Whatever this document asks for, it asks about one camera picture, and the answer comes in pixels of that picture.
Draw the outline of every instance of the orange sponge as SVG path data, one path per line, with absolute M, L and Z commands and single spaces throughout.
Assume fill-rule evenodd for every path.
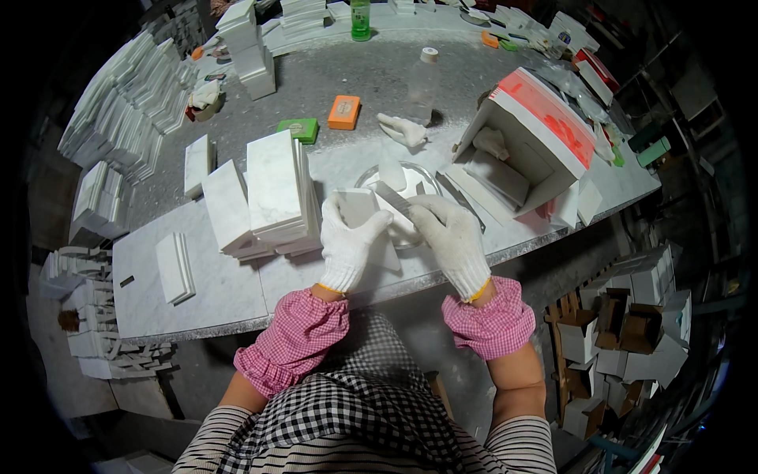
M 337 96 L 329 113 L 327 124 L 337 130 L 354 130 L 358 120 L 358 109 L 361 106 L 360 97 Z
M 500 44 L 497 41 L 497 38 L 495 36 L 490 35 L 486 31 L 481 32 L 481 42 L 482 44 L 489 46 L 491 48 L 498 49 L 500 47 Z

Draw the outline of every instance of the metal blade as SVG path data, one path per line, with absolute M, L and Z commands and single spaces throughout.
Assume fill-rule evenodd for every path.
M 437 179 L 437 181 L 442 184 L 442 187 L 447 190 L 448 193 L 453 195 L 453 199 L 456 200 L 458 204 L 468 209 L 471 214 L 476 217 L 476 219 L 479 221 L 479 229 L 481 230 L 481 233 L 483 234 L 484 231 L 487 229 L 487 226 L 484 225 L 484 223 L 479 218 L 479 214 L 476 213 L 473 207 L 471 207 L 471 203 L 466 199 L 466 196 L 463 196 L 463 193 L 461 193 L 458 189 L 456 189 L 455 186 L 453 186 L 453 183 L 450 182 L 449 179 L 447 179 L 447 176 L 440 173 L 439 171 L 434 175 L 434 177 Z
M 375 184 L 376 188 L 374 191 L 376 194 L 381 196 L 381 199 L 384 199 L 387 201 L 387 204 L 397 209 L 397 211 L 407 217 L 408 220 L 411 218 L 410 213 L 410 207 L 411 203 L 406 201 L 406 199 L 402 196 L 400 196 L 398 193 L 395 192 L 394 189 L 387 186 L 387 183 L 384 181 L 377 181 Z

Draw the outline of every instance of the striped shirt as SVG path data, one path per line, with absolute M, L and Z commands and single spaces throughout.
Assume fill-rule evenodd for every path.
M 216 472 L 237 429 L 251 412 L 239 407 L 214 408 L 205 418 L 172 472 Z M 507 420 L 487 436 L 484 446 L 450 422 L 463 452 L 466 472 L 556 472 L 550 426 L 537 416 Z M 288 447 L 267 449 L 255 459 L 251 472 L 435 472 L 397 452 L 367 447 L 343 435 L 328 435 Z

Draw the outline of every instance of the green bottle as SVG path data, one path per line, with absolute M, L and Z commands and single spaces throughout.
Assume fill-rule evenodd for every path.
M 371 39 L 371 28 L 368 26 L 368 15 L 371 12 L 371 0 L 352 0 L 352 30 L 353 41 L 368 41 Z

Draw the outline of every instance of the pink gingham sleeve cover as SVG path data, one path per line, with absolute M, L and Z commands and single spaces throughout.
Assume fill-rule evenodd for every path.
M 312 371 L 349 329 L 347 300 L 326 303 L 311 290 L 293 291 L 274 310 L 274 320 L 255 344 L 238 349 L 234 366 L 271 399 Z
M 456 347 L 470 347 L 484 360 L 521 349 L 534 331 L 534 312 L 522 301 L 521 284 L 492 277 L 497 294 L 481 308 L 448 296 L 442 303 L 445 323 L 453 330 Z

